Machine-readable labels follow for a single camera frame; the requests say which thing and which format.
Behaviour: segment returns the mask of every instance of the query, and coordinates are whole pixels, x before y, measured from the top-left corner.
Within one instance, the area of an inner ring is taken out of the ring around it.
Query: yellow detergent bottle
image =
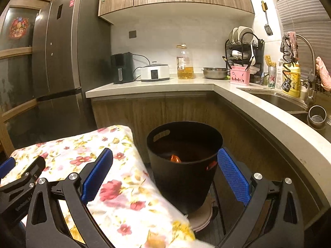
[[[291,81],[291,88],[289,92],[283,91],[287,93],[288,95],[291,95],[293,97],[299,97],[300,96],[300,88],[301,88],[301,83],[300,83],[300,77],[301,77],[301,70],[299,63],[296,63],[295,66],[289,67],[287,64],[285,65],[286,68],[290,69],[291,72],[285,72],[288,78],[290,78]]]

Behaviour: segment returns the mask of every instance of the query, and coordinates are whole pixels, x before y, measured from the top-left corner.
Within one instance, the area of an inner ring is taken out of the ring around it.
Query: black trash can
[[[215,128],[192,121],[164,124],[148,134],[148,155],[156,186],[183,214],[204,203],[222,144],[222,135]],[[171,155],[178,156],[181,163],[170,161]]]

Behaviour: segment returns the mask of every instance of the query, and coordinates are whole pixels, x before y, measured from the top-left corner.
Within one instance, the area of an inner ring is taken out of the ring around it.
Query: white countertop
[[[331,203],[331,143],[299,119],[240,88],[261,89],[257,85],[240,86],[226,80],[192,80],[172,77],[160,82],[108,84],[86,92],[87,98],[136,93],[175,91],[215,91],[251,116],[286,146],[316,180]]]

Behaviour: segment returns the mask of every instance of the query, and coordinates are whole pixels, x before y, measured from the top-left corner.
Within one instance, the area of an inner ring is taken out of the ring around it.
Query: trash can handle hole
[[[170,130],[161,131],[153,137],[153,142],[156,142],[158,139],[167,136],[170,134]]]

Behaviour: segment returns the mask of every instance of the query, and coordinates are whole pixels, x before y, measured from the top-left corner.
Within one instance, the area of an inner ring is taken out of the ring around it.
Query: sink basin
[[[307,113],[294,113],[292,116],[301,120],[303,123],[308,124]],[[316,130],[319,134],[321,134],[325,139],[327,139],[331,143],[331,121],[327,120],[326,126],[322,130]]]
[[[261,98],[262,100],[265,100],[278,108],[292,113],[297,111],[306,111],[306,105],[302,104],[298,101],[295,101],[291,98],[288,98],[287,96],[284,96],[280,93],[277,93],[275,91],[254,91],[254,90],[244,90],[256,97]]]

